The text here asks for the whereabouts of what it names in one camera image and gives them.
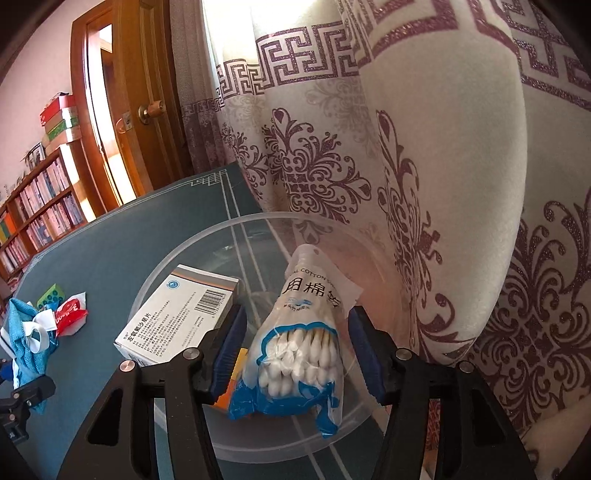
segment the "table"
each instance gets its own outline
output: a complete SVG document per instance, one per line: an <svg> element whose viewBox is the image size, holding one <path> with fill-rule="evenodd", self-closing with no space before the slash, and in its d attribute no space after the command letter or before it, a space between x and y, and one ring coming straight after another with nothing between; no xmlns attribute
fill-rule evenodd
<svg viewBox="0 0 591 480"><path fill-rule="evenodd" d="M187 238L229 218L260 212L237 164L184 179L141 197L73 232L35 257L16 297L36 301L57 283L66 294L87 292L89 317L64 338L47 373L56 394L28 422L20 451L41 479L53 479L90 406L121 363L113 340L128 320L145 279ZM156 428L161 479L172 478L165 433ZM370 478L381 431L369 419L350 435L306 457L278 464L220 461L226 479Z"/></svg>

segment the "pink wall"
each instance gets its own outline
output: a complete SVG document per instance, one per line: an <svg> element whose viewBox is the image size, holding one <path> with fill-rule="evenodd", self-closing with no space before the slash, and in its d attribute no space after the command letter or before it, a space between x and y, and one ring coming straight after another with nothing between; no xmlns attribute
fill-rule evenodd
<svg viewBox="0 0 591 480"><path fill-rule="evenodd" d="M43 107L57 92L72 91L72 22L100 2L65 0L31 36L0 85L0 199L4 185L22 173L26 152L41 141Z"/></svg>

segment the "door knob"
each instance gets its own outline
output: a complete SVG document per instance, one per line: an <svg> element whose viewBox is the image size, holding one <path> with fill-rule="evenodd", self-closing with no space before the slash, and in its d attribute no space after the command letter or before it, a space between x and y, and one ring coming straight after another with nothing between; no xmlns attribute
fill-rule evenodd
<svg viewBox="0 0 591 480"><path fill-rule="evenodd" d="M162 100L156 100L149 105L142 105L138 109L139 120L144 124L148 125L151 118L160 116L166 111L166 106Z"/></svg>

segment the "blue gripper pad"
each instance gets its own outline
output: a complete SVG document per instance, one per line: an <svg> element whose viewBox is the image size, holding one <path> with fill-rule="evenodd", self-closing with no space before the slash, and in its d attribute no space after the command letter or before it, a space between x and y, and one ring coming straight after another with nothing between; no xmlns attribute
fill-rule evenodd
<svg viewBox="0 0 591 480"><path fill-rule="evenodd" d="M222 395L230 381L236 359L240 352L240 347L246 335L246 310L240 307L236 314L236 319L226 335L222 346L219 349L216 360L213 363L212 383L209 389L212 397L217 401L217 398Z"/></svg>
<svg viewBox="0 0 591 480"><path fill-rule="evenodd" d="M371 335L377 331L363 307L359 306L350 310L348 324L349 337L353 343L365 385L378 403L386 405L382 364L374 350L374 347L379 348L380 345L375 345L375 342L372 342L368 336L368 334Z"/></svg>

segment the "white curtain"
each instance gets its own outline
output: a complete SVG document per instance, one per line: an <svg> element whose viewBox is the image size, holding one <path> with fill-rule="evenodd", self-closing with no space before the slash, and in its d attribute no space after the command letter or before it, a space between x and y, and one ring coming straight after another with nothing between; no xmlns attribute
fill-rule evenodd
<svg viewBox="0 0 591 480"><path fill-rule="evenodd" d="M536 7L171 0L171 20L196 171L237 161L265 210L363 232L400 277L379 326L467 356L519 431L589 393L591 82Z"/></svg>

